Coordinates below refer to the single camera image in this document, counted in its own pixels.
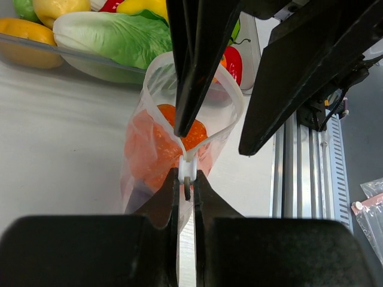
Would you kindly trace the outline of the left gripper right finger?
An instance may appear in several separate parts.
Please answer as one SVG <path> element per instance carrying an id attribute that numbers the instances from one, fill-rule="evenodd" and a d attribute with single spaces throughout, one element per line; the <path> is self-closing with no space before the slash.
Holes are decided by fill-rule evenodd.
<path id="1" fill-rule="evenodd" d="M 197 286 L 375 286 L 361 247 L 337 221 L 246 218 L 194 182 Z"/>

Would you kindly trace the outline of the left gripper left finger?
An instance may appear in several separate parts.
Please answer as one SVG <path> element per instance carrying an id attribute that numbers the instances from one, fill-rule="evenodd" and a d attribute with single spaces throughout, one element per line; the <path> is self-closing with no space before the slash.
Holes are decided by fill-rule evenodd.
<path id="1" fill-rule="evenodd" d="M 24 216 L 1 237 L 2 286 L 177 286 L 180 183 L 131 215 Z"/>

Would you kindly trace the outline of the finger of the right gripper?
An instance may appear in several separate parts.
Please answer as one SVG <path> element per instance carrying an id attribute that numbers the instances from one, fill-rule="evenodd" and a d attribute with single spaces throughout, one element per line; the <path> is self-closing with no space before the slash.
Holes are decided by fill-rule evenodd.
<path id="1" fill-rule="evenodd" d="M 314 94 L 382 39 L 381 1 L 309 1 L 272 30 L 239 143 L 252 156 Z"/>
<path id="2" fill-rule="evenodd" d="M 212 83 L 233 28 L 240 1 L 167 1 L 177 73 L 174 133 L 187 136 Z"/>

